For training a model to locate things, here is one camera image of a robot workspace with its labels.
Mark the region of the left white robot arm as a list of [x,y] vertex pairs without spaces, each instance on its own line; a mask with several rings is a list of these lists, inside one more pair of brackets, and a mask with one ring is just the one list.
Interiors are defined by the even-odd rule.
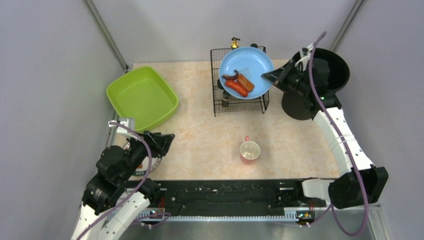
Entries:
[[160,198],[160,186],[147,178],[127,197],[130,177],[148,157],[146,145],[129,138],[128,149],[113,145],[105,148],[96,163],[97,174],[87,183],[73,240],[118,240],[139,213]]

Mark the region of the blue plate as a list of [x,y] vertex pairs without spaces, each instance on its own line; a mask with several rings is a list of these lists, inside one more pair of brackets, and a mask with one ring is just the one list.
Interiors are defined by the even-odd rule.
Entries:
[[[255,99],[266,94],[271,88],[272,83],[265,80],[262,75],[274,69],[272,60],[263,50],[249,46],[239,47],[231,50],[221,61],[219,81],[223,89],[231,96],[242,100]],[[223,78],[223,75],[233,75],[235,70],[254,85],[252,92],[248,93],[247,96],[242,96],[235,89],[225,85],[226,79]]]

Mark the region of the small dark spice bottle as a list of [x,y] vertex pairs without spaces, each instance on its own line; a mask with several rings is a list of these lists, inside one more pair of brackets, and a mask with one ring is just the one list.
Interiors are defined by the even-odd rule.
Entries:
[[224,91],[222,92],[221,105],[222,105],[224,108],[229,107],[230,100],[231,100],[231,95],[230,95],[230,94],[229,94],[226,90],[224,90]]

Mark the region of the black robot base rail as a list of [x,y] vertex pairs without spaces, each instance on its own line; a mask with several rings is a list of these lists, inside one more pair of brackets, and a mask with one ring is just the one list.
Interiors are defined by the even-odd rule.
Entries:
[[151,210],[164,210],[172,220],[295,221],[292,209],[326,207],[300,192],[298,179],[156,180],[159,191],[149,198]]

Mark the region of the clear bottle gold pump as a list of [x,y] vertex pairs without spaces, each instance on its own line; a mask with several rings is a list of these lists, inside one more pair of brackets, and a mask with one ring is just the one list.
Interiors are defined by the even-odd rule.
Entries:
[[231,39],[231,45],[230,45],[230,47],[231,47],[231,49],[232,50],[234,50],[234,49],[237,49],[238,47],[239,47],[239,41],[240,41],[241,39],[240,38],[237,38],[237,37],[233,37],[232,39]]

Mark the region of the black wire basket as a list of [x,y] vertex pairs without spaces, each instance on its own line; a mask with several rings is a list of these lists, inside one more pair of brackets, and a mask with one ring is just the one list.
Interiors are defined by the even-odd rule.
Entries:
[[219,67],[225,57],[232,49],[231,48],[214,48],[210,50],[210,68],[211,68],[211,82],[212,82],[212,103],[214,116],[220,113],[229,112],[247,112],[247,111],[261,111],[265,113],[268,109],[270,97],[269,92],[266,92],[260,97],[253,99],[239,99],[231,95],[229,107],[222,106],[221,90],[217,86],[219,77]]

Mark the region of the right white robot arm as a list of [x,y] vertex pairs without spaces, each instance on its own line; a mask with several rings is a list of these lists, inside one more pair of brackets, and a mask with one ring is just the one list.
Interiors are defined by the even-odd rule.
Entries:
[[388,181],[385,167],[377,167],[363,152],[350,130],[336,92],[344,87],[350,70],[344,60],[323,58],[290,60],[262,78],[294,94],[304,103],[304,110],[324,133],[334,155],[339,177],[335,180],[309,178],[297,189],[300,195],[328,201],[333,208],[347,209],[375,204]]

